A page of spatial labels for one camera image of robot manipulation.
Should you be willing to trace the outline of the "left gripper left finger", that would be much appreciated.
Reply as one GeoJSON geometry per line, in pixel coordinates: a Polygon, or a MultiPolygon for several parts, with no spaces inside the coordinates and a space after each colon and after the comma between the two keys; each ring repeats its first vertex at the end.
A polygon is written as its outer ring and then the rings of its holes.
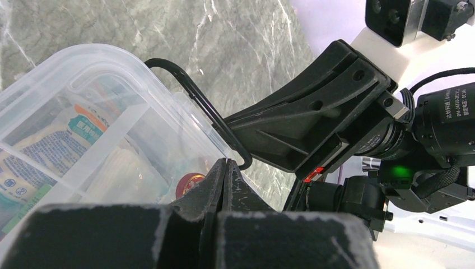
{"type": "Polygon", "coordinates": [[[169,205],[45,205],[24,222],[2,268],[219,268],[226,159],[169,205]]]}

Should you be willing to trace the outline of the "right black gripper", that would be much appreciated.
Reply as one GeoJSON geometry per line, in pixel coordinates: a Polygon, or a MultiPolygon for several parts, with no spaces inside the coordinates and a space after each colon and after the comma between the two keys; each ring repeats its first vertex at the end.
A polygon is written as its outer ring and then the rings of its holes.
{"type": "Polygon", "coordinates": [[[320,180],[351,156],[395,160],[412,148],[412,94],[343,40],[279,90],[225,118],[252,157],[320,180]]]}

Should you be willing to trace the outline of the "green sachet packet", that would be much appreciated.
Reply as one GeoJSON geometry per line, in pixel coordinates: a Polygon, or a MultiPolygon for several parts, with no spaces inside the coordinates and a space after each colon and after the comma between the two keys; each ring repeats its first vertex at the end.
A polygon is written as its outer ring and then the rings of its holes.
{"type": "Polygon", "coordinates": [[[8,234],[28,213],[33,207],[52,189],[49,184],[44,184],[34,196],[23,205],[19,212],[9,220],[9,222],[2,228],[3,234],[8,234]]]}

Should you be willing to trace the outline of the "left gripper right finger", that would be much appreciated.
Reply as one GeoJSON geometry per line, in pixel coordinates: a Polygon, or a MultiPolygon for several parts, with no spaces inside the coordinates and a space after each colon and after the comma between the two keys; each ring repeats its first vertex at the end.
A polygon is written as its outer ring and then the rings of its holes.
{"type": "Polygon", "coordinates": [[[247,187],[235,161],[226,164],[217,215],[216,268],[379,268],[363,222],[327,212],[238,211],[232,184],[247,187]]]}

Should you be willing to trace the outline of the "white gauze packet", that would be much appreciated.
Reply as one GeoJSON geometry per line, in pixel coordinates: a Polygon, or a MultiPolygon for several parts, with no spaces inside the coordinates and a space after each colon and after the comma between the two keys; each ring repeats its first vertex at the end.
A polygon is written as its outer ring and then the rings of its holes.
{"type": "Polygon", "coordinates": [[[137,152],[115,147],[85,184],[85,192],[105,203],[153,203],[169,184],[137,152]]]}

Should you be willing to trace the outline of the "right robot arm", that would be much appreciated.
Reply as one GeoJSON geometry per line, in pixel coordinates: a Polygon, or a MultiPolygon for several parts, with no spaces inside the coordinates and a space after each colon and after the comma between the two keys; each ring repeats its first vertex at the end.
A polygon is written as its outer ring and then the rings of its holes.
{"type": "Polygon", "coordinates": [[[289,211],[345,212],[474,250],[474,84],[413,97],[343,40],[287,85],[225,119],[250,155],[296,182],[289,211]]]}

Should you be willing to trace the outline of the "small red balm tin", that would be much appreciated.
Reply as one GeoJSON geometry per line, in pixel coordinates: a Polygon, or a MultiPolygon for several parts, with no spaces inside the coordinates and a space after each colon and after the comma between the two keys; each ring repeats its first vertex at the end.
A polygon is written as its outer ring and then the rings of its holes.
{"type": "Polygon", "coordinates": [[[181,196],[185,195],[204,178],[205,176],[201,173],[189,173],[183,176],[176,186],[175,198],[180,198],[181,196]]]}

